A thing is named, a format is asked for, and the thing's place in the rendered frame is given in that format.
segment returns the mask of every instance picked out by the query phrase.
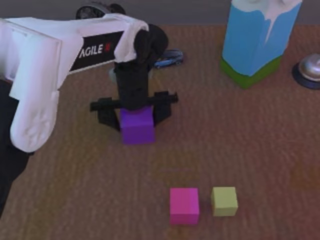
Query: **white liquid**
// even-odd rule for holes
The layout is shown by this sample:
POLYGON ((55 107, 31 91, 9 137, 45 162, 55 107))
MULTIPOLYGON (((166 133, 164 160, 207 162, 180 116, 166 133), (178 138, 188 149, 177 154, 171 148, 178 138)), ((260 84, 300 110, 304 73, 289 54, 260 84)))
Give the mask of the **white liquid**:
POLYGON ((291 11, 303 0, 232 0, 232 5, 243 11, 253 12, 261 11, 265 20, 270 20, 270 26, 265 38, 268 41, 272 28, 274 27, 277 17, 283 13, 291 11))

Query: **green base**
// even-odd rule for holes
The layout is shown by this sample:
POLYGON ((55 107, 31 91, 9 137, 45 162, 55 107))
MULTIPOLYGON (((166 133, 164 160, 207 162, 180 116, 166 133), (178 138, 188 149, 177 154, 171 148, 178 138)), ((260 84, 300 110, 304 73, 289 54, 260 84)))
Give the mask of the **green base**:
POLYGON ((220 62, 220 67, 222 70, 233 79, 233 81, 238 84, 241 88, 247 89, 251 87, 253 84, 259 82, 264 79, 266 76, 275 72, 281 62, 281 57, 279 56, 274 60, 267 63, 263 66, 259 71, 257 71, 253 76, 242 75, 236 72, 223 58, 220 62))

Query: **pink block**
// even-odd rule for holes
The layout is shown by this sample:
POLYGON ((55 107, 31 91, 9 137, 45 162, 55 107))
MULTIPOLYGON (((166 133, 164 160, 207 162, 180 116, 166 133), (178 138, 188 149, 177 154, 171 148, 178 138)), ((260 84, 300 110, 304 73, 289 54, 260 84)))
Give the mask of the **pink block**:
POLYGON ((195 225, 199 214, 197 188, 170 188, 170 224, 195 225))

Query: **white robotic arm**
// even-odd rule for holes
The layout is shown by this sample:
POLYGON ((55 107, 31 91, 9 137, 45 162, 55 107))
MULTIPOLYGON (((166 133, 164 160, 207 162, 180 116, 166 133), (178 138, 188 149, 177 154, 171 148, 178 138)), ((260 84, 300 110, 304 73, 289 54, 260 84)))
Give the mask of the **white robotic arm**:
POLYGON ((32 153, 56 123, 59 88, 67 75, 137 57, 134 41, 147 23, 112 13, 70 21, 32 17, 0 20, 0 73, 19 101, 10 128, 12 144, 32 153))

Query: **small cube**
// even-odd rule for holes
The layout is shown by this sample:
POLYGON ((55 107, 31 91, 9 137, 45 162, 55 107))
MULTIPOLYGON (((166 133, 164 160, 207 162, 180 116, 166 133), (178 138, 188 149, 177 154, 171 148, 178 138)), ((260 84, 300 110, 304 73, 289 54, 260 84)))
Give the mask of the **small cube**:
POLYGON ((199 214, 197 188, 170 188, 170 224, 196 225, 199 214))
POLYGON ((152 107, 120 110, 120 128, 124 144, 149 144, 156 141, 152 107))
POLYGON ((231 217, 236 215, 238 200, 235 187, 213 187, 211 193, 213 216, 231 217))

